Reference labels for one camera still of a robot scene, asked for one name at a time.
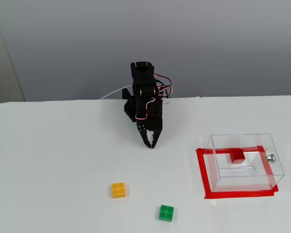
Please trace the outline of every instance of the green lego brick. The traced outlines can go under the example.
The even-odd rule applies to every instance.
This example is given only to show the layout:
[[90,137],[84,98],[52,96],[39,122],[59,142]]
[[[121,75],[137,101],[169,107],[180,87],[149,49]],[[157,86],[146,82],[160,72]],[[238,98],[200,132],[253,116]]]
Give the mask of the green lego brick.
[[173,220],[174,208],[172,206],[161,205],[159,220],[171,222]]

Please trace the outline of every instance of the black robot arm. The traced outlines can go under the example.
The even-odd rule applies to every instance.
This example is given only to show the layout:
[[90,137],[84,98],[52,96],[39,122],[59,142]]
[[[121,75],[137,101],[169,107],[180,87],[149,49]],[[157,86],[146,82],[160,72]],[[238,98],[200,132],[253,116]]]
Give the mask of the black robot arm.
[[[128,100],[125,113],[133,122],[149,148],[154,148],[162,132],[162,100],[154,78],[154,66],[150,62],[131,63],[133,96],[125,88],[122,98]],[[153,131],[153,142],[149,142],[146,132]]]

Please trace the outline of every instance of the red tape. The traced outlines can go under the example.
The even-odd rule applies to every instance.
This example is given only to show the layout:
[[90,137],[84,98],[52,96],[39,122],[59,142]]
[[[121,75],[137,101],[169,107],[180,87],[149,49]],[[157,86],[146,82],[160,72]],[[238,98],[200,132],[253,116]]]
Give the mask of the red tape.
[[[254,151],[253,148],[243,148],[243,151]],[[260,152],[261,156],[262,153],[264,152],[264,148],[259,146],[257,150]],[[205,149],[198,148],[196,150],[197,153],[197,158],[198,158],[198,163],[199,163],[199,168],[200,168],[200,173],[202,175],[202,180],[204,183],[204,188],[205,188],[205,199],[220,199],[220,198],[251,198],[251,197],[270,197],[275,194],[275,192],[278,192],[278,187],[275,185],[271,190],[260,190],[260,191],[233,191],[233,192],[212,192],[210,189],[209,185],[209,180],[207,176],[207,170],[206,170],[206,165],[205,165],[205,159],[204,159],[204,154],[205,154]],[[217,151],[216,153],[229,153],[229,149],[225,150],[220,150]],[[272,171],[270,170],[270,167],[268,167],[269,164],[267,164],[267,167],[265,168],[267,171],[267,174],[270,175],[272,174]]]

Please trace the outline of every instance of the metal screw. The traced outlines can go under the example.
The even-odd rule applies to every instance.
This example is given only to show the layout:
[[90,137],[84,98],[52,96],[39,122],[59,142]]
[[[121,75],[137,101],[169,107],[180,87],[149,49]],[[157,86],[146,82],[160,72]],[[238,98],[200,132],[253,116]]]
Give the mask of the metal screw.
[[274,154],[266,155],[266,160],[273,164],[276,161],[276,157]]

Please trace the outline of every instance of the yellow lego brick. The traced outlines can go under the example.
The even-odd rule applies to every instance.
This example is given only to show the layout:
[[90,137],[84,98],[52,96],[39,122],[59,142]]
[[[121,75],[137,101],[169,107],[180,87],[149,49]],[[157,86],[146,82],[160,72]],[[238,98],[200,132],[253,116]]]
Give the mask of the yellow lego brick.
[[113,183],[111,188],[112,198],[124,198],[126,196],[124,183]]

